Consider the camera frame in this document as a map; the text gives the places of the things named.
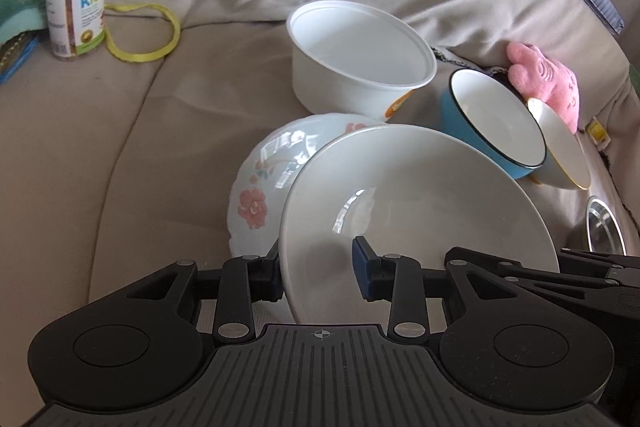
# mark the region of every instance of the yellow rubber band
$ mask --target yellow rubber band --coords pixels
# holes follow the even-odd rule
[[[111,37],[111,32],[107,26],[104,27],[104,37],[107,41],[107,49],[111,52],[116,58],[123,60],[124,62],[151,62],[153,60],[158,60],[158,58],[162,58],[169,53],[171,53],[175,47],[178,45],[178,41],[180,40],[180,22],[175,17],[175,15],[169,10],[166,6],[162,6],[161,4],[156,4],[153,2],[144,3],[144,4],[105,4],[105,10],[114,10],[120,13],[130,12],[132,10],[138,10],[140,8],[152,8],[154,10],[158,10],[162,15],[164,15],[169,22],[174,27],[174,37],[171,41],[154,52],[149,53],[127,53],[122,51],[119,47],[117,47],[116,43],[113,41]]]

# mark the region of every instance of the orange logo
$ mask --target orange logo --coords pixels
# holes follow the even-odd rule
[[[404,93],[404,95],[402,95],[400,98],[398,98],[394,103],[392,103],[389,108],[386,110],[385,113],[385,118],[391,118],[394,113],[400,109],[400,106],[404,103],[404,100],[408,99],[411,96],[411,93],[413,91],[407,91],[406,93]]]

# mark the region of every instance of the bottle label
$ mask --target bottle label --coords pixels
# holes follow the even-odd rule
[[[104,39],[104,0],[71,0],[76,55],[94,49]]]
[[[51,48],[53,54],[58,57],[72,56],[66,16],[65,0],[47,0],[47,20],[49,22]]]

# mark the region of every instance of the stainless steel bowl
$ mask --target stainless steel bowl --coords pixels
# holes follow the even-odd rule
[[[598,253],[626,255],[625,242],[607,204],[592,196],[584,219],[569,238],[569,247]]]

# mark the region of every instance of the pink plush toy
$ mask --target pink plush toy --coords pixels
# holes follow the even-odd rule
[[[551,107],[571,130],[578,130],[580,98],[572,70],[546,58],[537,46],[509,42],[507,56],[513,62],[509,81],[525,100],[538,98]]]

